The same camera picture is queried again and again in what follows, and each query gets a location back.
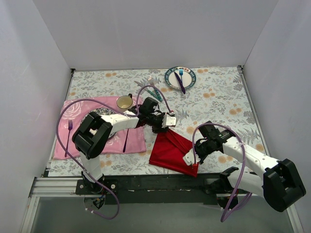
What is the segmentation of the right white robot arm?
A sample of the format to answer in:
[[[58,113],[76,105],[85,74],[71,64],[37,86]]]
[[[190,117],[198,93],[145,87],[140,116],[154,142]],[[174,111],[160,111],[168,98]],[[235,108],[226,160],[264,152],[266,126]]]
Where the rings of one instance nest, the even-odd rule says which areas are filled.
[[[239,188],[263,197],[278,212],[305,196],[306,189],[291,160],[269,157],[245,145],[228,127],[222,132],[219,127],[210,121],[197,127],[202,138],[193,141],[188,161],[192,166],[202,164],[210,154],[219,151],[240,161],[242,166],[230,167],[220,173],[217,180],[208,184],[208,191],[233,193]]]

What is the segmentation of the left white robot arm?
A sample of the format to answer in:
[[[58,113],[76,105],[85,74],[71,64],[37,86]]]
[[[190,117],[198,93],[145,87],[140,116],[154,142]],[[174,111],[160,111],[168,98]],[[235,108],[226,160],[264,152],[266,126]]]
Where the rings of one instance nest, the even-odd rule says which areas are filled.
[[[84,185],[92,194],[99,194],[104,187],[99,155],[111,135],[144,125],[151,126],[153,133],[163,133],[176,125],[175,114],[163,113],[156,109],[157,106],[158,102],[148,97],[143,104],[132,106],[123,113],[105,116],[91,112],[82,121],[72,141],[84,167]]]

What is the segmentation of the red cloth napkin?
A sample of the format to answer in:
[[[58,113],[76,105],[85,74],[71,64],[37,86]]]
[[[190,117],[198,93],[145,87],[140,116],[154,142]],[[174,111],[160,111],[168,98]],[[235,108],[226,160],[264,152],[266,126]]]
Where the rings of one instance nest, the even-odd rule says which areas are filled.
[[[158,133],[149,164],[197,177],[198,165],[187,165],[183,157],[192,150],[192,142],[168,130]]]

